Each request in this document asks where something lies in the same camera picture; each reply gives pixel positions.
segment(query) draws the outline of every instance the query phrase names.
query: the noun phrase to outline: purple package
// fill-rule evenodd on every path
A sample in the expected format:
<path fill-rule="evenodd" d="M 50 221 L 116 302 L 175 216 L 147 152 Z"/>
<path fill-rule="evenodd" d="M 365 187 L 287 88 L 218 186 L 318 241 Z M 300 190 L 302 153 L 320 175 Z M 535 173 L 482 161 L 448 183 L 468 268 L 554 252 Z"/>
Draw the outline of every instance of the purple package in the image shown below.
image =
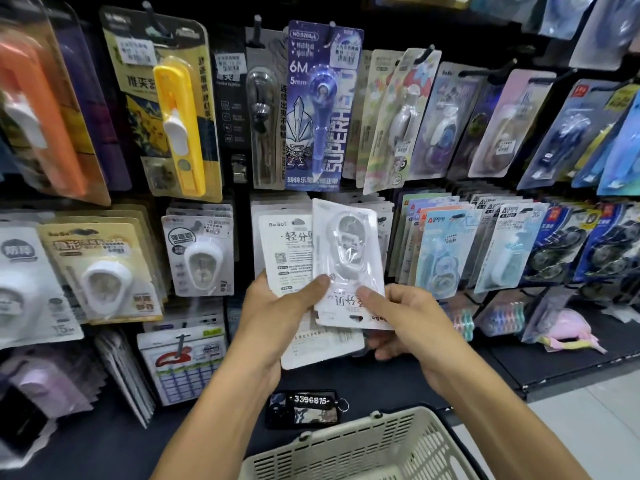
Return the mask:
<path fill-rule="evenodd" d="M 363 37 L 335 24 L 289 23 L 287 189 L 338 190 Z"/>
<path fill-rule="evenodd" d="M 45 3 L 48 8 L 52 8 L 51 1 L 47 0 Z M 69 72 L 93 149 L 100 161 L 104 181 L 109 190 L 129 190 L 131 178 L 84 33 L 76 14 L 68 5 L 56 4 L 54 8 L 48 10 L 47 15 Z"/>

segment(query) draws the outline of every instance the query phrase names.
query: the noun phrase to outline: brand logo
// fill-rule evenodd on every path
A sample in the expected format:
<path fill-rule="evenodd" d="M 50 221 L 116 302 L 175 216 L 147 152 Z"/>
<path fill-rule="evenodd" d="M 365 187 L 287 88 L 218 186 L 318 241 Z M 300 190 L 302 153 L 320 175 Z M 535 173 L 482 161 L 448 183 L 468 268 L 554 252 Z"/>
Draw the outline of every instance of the brand logo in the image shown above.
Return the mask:
<path fill-rule="evenodd" d="M 312 42 L 320 40 L 318 32 L 308 32 L 305 30 L 292 30 L 289 32 L 289 36 L 299 38 L 300 40 L 311 40 Z"/>
<path fill-rule="evenodd" d="M 2 254 L 11 260 L 32 260 L 36 256 L 36 250 L 28 242 L 21 239 L 9 239 L 0 246 Z"/>

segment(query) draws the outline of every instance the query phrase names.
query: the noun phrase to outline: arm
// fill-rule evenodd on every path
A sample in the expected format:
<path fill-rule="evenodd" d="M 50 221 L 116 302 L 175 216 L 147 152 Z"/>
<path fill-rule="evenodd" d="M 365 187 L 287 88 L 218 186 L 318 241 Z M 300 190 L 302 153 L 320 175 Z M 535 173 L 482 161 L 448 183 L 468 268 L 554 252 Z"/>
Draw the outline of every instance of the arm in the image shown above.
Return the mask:
<path fill-rule="evenodd" d="M 277 298 L 264 272 L 252 283 L 227 356 L 165 447 L 152 480 L 237 480 L 255 422 L 280 381 L 280 357 L 328 286 L 323 275 Z"/>
<path fill-rule="evenodd" d="M 387 286 L 387 298 L 361 287 L 364 306 L 396 335 L 377 334 L 376 358 L 411 352 L 431 387 L 454 408 L 498 480 L 589 480 L 558 437 L 455 331 L 424 290 Z"/>

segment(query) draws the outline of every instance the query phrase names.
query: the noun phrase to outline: left hand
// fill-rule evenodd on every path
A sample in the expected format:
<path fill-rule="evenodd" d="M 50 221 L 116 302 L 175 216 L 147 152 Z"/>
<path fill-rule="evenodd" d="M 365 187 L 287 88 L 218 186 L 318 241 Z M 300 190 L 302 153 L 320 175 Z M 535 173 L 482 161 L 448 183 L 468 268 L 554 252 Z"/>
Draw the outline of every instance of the left hand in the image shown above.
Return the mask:
<path fill-rule="evenodd" d="M 278 298 L 263 271 L 246 291 L 240 325 L 228 355 L 258 368 L 267 377 L 272 392 L 280 381 L 280 357 L 295 336 L 302 315 L 329 289 L 329 276 L 322 274 L 302 290 Z"/>

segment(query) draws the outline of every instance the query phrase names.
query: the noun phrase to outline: metal hook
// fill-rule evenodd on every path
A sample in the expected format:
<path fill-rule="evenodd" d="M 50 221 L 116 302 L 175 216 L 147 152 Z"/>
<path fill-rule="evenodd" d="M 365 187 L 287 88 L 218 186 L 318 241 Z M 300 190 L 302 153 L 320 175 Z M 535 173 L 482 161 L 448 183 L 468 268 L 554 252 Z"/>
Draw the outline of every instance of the metal hook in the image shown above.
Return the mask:
<path fill-rule="evenodd" d="M 482 76 L 496 76 L 499 78 L 507 78 L 511 69 L 518 63 L 517 59 L 511 59 L 505 65 L 503 65 L 500 69 L 492 69 L 492 70 L 461 70 L 458 73 L 458 77 L 469 77 L 471 75 L 482 75 Z"/>
<path fill-rule="evenodd" d="M 247 47 L 253 48 L 265 48 L 264 44 L 260 42 L 260 31 L 262 30 L 262 17 L 260 15 L 254 15 L 253 17 L 253 37 L 246 43 Z"/>
<path fill-rule="evenodd" d="M 333 37 L 335 35 L 335 22 L 329 22 L 329 31 L 326 33 L 326 38 L 324 39 L 324 46 L 329 47 L 331 42 L 333 42 Z"/>
<path fill-rule="evenodd" d="M 555 84 L 556 82 L 560 82 L 561 80 L 571 77 L 576 72 L 578 72 L 578 69 L 568 70 L 558 77 L 532 77 L 531 79 L 529 79 L 529 82 L 533 84 Z"/>
<path fill-rule="evenodd" d="M 413 64 L 414 65 L 422 64 L 423 62 L 425 62 L 425 60 L 427 60 L 427 57 L 430 56 L 434 50 L 436 50 L 436 46 L 434 44 L 431 44 L 426 49 L 424 49 L 424 52 L 420 57 L 418 57 L 416 60 L 413 61 Z"/>
<path fill-rule="evenodd" d="M 620 82 L 619 84 L 616 84 L 615 86 L 612 86 L 610 88 L 606 87 L 606 86 L 597 86 L 595 88 L 591 88 L 592 91 L 606 91 L 606 92 L 616 92 L 619 89 L 624 88 L 625 86 L 628 86 L 629 84 L 633 84 L 633 83 L 637 83 L 640 82 L 640 77 L 635 76 L 632 77 L 631 79 L 627 79 L 624 80 L 622 82 Z"/>
<path fill-rule="evenodd" d="M 175 353 L 175 357 L 176 358 L 180 358 L 180 355 L 182 354 L 182 349 L 184 348 L 184 338 L 186 337 L 185 334 L 182 334 L 180 337 L 176 337 L 176 339 L 179 339 L 178 341 L 178 352 Z"/>
<path fill-rule="evenodd" d="M 147 15 L 149 18 L 149 24 L 151 24 L 151 26 L 155 28 L 163 37 L 171 38 L 172 36 L 171 32 L 166 28 L 164 28 L 164 25 L 160 23 L 160 20 L 158 20 L 156 16 L 156 12 L 154 11 L 154 8 L 151 6 L 151 3 L 146 0 L 143 1 L 142 8 L 144 8 L 145 11 L 147 12 Z"/>

